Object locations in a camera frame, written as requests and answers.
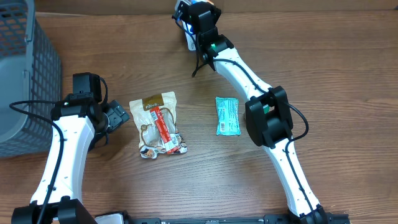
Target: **wooden table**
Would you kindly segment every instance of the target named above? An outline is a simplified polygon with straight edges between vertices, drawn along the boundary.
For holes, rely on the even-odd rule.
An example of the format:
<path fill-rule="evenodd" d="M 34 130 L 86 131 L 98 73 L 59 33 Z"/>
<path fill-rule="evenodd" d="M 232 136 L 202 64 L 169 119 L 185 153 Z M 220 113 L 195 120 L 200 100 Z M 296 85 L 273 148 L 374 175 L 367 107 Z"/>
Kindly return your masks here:
<path fill-rule="evenodd" d="M 220 33 L 263 80 L 282 85 L 310 123 L 296 142 L 301 165 L 326 211 L 352 223 L 398 222 L 398 12 L 223 14 Z M 111 144 L 89 153 L 83 202 L 93 215 L 195 218 L 286 213 L 285 193 L 266 153 L 250 140 L 216 136 L 215 97 L 237 97 L 209 67 L 190 74 L 195 55 L 170 16 L 39 18 L 63 62 L 64 95 L 72 74 L 92 72 L 109 99 L 174 91 L 183 156 L 144 160 L 132 119 Z M 304 125 L 294 115 L 294 133 Z M 0 223 L 26 206 L 46 153 L 0 160 Z"/>

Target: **turquoise package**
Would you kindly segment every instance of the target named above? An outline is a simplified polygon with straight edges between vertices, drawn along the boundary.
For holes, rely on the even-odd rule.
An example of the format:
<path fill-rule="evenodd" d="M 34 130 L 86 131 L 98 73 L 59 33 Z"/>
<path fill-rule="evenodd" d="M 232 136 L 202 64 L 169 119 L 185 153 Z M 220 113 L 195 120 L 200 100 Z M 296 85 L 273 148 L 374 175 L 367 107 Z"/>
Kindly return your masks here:
<path fill-rule="evenodd" d="M 216 106 L 218 115 L 217 135 L 241 135 L 238 116 L 239 100 L 216 97 Z"/>

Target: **basket handle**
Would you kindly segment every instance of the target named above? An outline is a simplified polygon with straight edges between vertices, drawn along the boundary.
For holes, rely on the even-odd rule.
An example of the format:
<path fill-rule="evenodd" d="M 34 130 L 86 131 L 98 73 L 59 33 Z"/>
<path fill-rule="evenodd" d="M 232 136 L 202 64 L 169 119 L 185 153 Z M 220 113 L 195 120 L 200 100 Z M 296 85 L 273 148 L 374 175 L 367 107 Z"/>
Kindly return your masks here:
<path fill-rule="evenodd" d="M 33 30 L 35 26 L 35 2 L 34 0 L 25 0 L 25 2 L 27 4 L 25 42 L 28 43 L 33 40 Z"/>

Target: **brown wood surface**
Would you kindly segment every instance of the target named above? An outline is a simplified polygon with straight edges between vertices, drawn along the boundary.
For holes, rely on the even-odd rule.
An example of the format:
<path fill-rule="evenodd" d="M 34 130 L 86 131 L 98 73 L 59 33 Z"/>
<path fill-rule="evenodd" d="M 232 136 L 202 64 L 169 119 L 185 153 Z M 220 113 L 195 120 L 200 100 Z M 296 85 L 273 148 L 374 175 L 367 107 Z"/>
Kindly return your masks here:
<path fill-rule="evenodd" d="M 282 85 L 310 123 L 297 154 L 326 211 L 352 223 L 398 219 L 398 13 L 290 12 L 225 14 L 218 28 L 262 79 Z M 72 74 L 97 73 L 109 99 L 129 102 L 174 91 L 177 124 L 189 146 L 182 156 L 144 160 L 132 119 L 111 144 L 89 153 L 83 202 L 93 215 L 128 210 L 134 217 L 193 218 L 285 213 L 287 202 L 266 153 L 245 130 L 215 136 L 215 97 L 238 97 L 195 55 L 169 16 L 40 18 L 58 50 L 64 95 Z M 294 115 L 294 133 L 304 125 Z M 0 223 L 28 205 L 47 155 L 0 159 Z"/>
<path fill-rule="evenodd" d="M 86 15 L 172 14 L 177 0 L 36 0 L 40 12 Z M 212 0 L 224 12 L 390 10 L 397 0 Z"/>

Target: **plastic basket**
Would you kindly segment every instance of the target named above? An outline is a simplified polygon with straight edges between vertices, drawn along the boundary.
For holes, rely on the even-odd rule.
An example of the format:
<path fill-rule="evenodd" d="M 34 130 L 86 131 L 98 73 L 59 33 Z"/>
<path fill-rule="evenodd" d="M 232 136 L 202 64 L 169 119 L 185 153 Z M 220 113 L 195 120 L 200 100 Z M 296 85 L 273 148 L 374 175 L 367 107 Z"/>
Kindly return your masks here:
<path fill-rule="evenodd" d="M 61 61 L 35 19 L 33 0 L 0 0 L 0 157 L 50 149 L 52 127 L 9 108 L 21 100 L 58 101 Z M 50 118 L 53 105 L 24 110 Z"/>

